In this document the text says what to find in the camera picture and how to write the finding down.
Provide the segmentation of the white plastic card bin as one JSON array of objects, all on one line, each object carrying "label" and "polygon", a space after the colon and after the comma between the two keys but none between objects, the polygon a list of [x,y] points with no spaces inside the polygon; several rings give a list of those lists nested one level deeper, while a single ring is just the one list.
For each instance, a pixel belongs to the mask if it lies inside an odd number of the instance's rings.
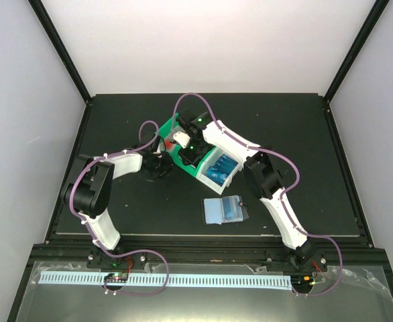
[{"label": "white plastic card bin", "polygon": [[220,148],[213,148],[200,162],[196,179],[221,195],[243,165]]}]

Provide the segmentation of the green double compartment bin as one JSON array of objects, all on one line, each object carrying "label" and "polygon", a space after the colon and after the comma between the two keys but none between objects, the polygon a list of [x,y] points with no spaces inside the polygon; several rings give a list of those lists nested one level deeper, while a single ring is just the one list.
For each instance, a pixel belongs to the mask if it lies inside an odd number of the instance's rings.
[{"label": "green double compartment bin", "polygon": [[[195,117],[195,119],[194,120],[196,120],[197,118],[198,119],[200,119],[202,116],[204,116],[205,114],[208,114],[207,112],[204,112],[202,115],[200,115],[199,117]],[[172,130],[173,130],[173,127],[175,126],[175,125],[177,125],[177,123],[176,123],[176,116],[178,115],[178,113],[175,113],[174,114],[174,116],[173,117],[171,117],[164,125],[162,125],[161,127],[160,127],[160,130],[159,130],[159,135],[165,140],[165,139],[169,139],[171,142],[173,142],[173,138],[172,138]],[[213,149],[213,148],[215,148],[214,147],[214,145],[211,145],[211,144],[208,144],[209,145],[209,151],[208,151],[208,153]],[[193,166],[185,166],[183,163],[182,163],[182,160],[180,159],[180,157],[179,157],[179,155],[178,155],[178,152],[179,152],[179,149],[180,149],[180,146],[179,146],[179,144],[176,144],[176,147],[175,147],[175,149],[173,150],[173,151],[167,151],[170,155],[171,155],[171,157],[172,157],[172,159],[173,159],[173,161],[174,161],[174,163],[175,163],[175,165],[177,165],[177,167],[179,167],[179,168],[181,168],[181,169],[183,169],[185,172],[187,172],[189,175],[191,175],[192,177],[194,177],[194,178],[196,178],[196,175],[197,175],[197,172],[198,172],[198,169],[199,169],[199,165],[196,167],[196,168],[194,168]]]}]

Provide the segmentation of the clear sleeve card holder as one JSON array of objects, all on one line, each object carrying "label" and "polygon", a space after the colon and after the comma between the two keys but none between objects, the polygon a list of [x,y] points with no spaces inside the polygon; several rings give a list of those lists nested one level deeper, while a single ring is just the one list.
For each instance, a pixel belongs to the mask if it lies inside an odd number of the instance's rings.
[{"label": "clear sleeve card holder", "polygon": [[203,199],[202,210],[205,225],[239,223],[249,219],[247,204],[239,195]]}]

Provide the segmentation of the blue credit card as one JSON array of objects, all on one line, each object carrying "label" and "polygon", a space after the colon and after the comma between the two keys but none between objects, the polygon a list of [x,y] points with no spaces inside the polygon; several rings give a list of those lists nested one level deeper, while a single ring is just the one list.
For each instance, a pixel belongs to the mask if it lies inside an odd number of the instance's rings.
[{"label": "blue credit card", "polygon": [[223,219],[225,222],[239,221],[242,219],[240,200],[228,197],[223,200]]}]

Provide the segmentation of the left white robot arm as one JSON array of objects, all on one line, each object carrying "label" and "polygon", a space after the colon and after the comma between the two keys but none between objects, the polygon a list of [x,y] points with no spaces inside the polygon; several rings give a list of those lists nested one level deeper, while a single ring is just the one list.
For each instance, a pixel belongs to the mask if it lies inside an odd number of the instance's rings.
[{"label": "left white robot arm", "polygon": [[173,166],[172,157],[167,152],[128,154],[122,151],[98,158],[80,155],[74,161],[60,198],[86,227],[93,243],[103,250],[102,259],[110,267],[120,267],[126,258],[125,250],[118,246],[120,233],[108,212],[113,181],[141,170],[160,178]]}]

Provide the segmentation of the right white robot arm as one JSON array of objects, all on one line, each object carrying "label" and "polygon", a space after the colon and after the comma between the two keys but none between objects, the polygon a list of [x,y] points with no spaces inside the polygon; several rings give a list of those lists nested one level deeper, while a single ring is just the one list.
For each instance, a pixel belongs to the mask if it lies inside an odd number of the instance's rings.
[{"label": "right white robot arm", "polygon": [[218,195],[243,171],[250,190],[277,225],[288,248],[288,265],[303,270],[310,264],[315,248],[288,201],[282,177],[272,165],[271,152],[230,131],[222,122],[204,117],[185,120],[178,116],[171,134],[178,146],[176,164]]}]

